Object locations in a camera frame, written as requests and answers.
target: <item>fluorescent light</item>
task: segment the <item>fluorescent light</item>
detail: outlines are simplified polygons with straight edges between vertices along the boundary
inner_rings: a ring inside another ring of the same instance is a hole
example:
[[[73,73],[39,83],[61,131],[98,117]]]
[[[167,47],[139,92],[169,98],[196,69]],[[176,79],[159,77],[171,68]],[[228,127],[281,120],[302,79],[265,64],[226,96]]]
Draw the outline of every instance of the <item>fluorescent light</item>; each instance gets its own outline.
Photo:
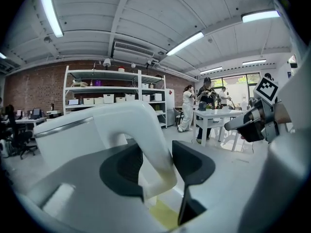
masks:
[[[273,17],[280,17],[279,13],[276,10],[255,12],[252,14],[248,14],[248,15],[242,16],[242,20],[243,22],[249,22],[249,21],[256,21],[260,19],[273,18]]]
[[[175,53],[177,53],[179,50],[183,49],[184,47],[188,46],[189,44],[197,41],[198,39],[201,39],[204,37],[204,34],[202,32],[196,33],[194,36],[190,37],[189,39],[183,41],[176,47],[174,47],[171,51],[169,51],[166,55],[171,56]]]
[[[55,11],[54,11],[52,0],[41,0],[41,2],[43,5],[44,12],[48,18],[49,23],[50,23],[50,26],[54,32],[54,35],[56,37],[64,36],[64,34],[63,34],[63,32],[59,26],[59,23],[58,23],[58,20],[57,20]]]
[[[242,65],[247,65],[247,64],[254,64],[254,63],[262,63],[262,62],[266,62],[267,60],[252,60],[252,61],[248,61],[248,62],[243,62]]]
[[[0,53],[0,58],[6,59],[6,56],[4,54]]]
[[[223,69],[223,67],[217,67],[217,68],[213,68],[213,69],[210,69],[210,70],[202,71],[202,72],[200,72],[200,74],[204,74],[204,73],[207,73],[207,72],[212,72],[212,71],[216,71],[216,70],[220,70],[220,69]]]

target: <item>computer monitor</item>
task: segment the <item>computer monitor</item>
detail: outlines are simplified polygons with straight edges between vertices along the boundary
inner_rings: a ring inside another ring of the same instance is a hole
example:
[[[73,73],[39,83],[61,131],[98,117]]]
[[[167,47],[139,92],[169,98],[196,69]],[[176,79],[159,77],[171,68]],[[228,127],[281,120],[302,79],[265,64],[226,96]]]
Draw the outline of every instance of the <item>computer monitor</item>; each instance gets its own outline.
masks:
[[[40,115],[40,108],[35,108],[34,109],[34,116]]]

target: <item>yellow object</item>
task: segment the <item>yellow object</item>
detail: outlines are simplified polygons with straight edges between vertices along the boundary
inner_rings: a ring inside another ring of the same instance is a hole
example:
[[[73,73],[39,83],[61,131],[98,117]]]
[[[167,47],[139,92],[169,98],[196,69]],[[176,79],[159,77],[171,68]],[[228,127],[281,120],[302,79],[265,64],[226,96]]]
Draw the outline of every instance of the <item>yellow object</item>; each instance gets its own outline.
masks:
[[[178,213],[170,209],[162,201],[157,200],[156,205],[149,209],[150,214],[168,230],[178,227]]]

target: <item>man in dark clothing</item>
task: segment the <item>man in dark clothing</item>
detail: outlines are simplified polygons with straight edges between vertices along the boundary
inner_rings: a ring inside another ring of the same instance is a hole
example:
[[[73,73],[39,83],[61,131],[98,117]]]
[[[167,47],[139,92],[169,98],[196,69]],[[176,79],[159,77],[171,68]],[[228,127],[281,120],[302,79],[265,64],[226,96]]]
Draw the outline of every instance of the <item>man in dark clothing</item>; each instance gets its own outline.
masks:
[[[210,104],[212,109],[215,109],[215,101],[216,101],[216,99],[217,99],[217,93],[212,88],[212,82],[211,82],[210,78],[205,78],[204,79],[204,84],[203,84],[203,86],[200,88],[200,90],[198,92],[197,100],[203,101],[207,105]],[[211,128],[208,128],[207,129],[207,135],[206,135],[206,139],[207,140],[209,139],[210,131],[211,131]],[[199,128],[199,133],[198,133],[198,136],[197,136],[197,139],[196,139],[196,141],[198,143],[201,143],[202,133],[203,133],[202,128]]]

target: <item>window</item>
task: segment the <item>window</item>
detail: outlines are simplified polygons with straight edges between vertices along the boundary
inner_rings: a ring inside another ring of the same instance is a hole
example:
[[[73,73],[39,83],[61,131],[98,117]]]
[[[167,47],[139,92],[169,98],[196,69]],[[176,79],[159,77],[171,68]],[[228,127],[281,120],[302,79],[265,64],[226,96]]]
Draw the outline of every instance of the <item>window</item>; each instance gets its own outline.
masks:
[[[254,97],[254,88],[260,80],[259,73],[251,73],[244,75],[231,76],[226,78],[218,78],[211,80],[212,87],[219,94],[221,88],[225,86],[232,98],[232,101],[227,101],[228,105],[234,102],[236,107],[241,106],[241,102],[249,102],[249,98]]]
[[[254,97],[254,88],[255,88],[255,85],[252,85],[252,86],[248,87],[248,89],[249,89],[249,98],[253,98]]]
[[[246,75],[223,78],[224,86],[227,88],[229,96],[236,107],[241,106],[241,102],[248,103],[248,85]]]
[[[291,71],[292,71],[292,76],[293,76],[293,75],[295,75],[297,73],[298,68],[292,68]]]
[[[247,83],[258,83],[260,80],[259,73],[247,74]]]
[[[221,88],[221,87],[223,87],[223,80],[222,80],[222,78],[220,78],[220,79],[215,79],[215,80],[211,80],[212,81],[212,87],[214,87],[214,88]]]

